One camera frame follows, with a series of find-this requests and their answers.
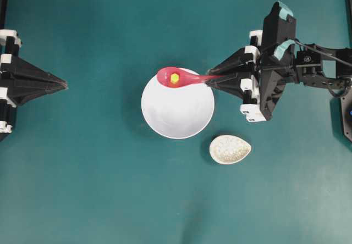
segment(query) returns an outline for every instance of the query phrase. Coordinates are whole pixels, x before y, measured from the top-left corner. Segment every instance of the white ceramic bowl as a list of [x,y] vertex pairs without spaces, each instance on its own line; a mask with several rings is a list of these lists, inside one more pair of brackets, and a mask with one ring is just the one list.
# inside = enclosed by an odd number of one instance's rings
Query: white ceramic bowl
[[209,147],[213,160],[219,164],[233,164],[243,160],[252,150],[248,142],[232,135],[216,137]]
[[215,105],[213,92],[205,84],[170,88],[154,76],[144,88],[141,106],[146,122],[156,133],[180,139],[202,131],[211,120]]

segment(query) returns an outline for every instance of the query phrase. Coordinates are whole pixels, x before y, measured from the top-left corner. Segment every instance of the yellow cube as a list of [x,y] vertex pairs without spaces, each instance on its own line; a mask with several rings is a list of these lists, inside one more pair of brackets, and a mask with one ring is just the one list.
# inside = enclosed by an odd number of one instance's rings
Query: yellow cube
[[176,84],[179,80],[180,80],[179,74],[173,73],[173,74],[170,76],[170,81],[171,81],[171,83],[173,83],[173,84]]

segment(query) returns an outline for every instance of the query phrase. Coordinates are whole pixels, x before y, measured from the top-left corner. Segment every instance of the teal tabletop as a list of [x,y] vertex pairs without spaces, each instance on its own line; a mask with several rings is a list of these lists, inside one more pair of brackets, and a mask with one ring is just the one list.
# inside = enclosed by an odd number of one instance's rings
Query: teal tabletop
[[[69,90],[20,107],[0,144],[0,243],[350,243],[351,145],[328,91],[289,84],[273,119],[254,124],[214,91],[211,122],[185,140],[142,116],[158,69],[205,73],[248,44],[275,1],[9,0],[20,57]],[[280,1],[301,41],[350,46],[345,0]],[[215,163],[220,134],[252,152]]]

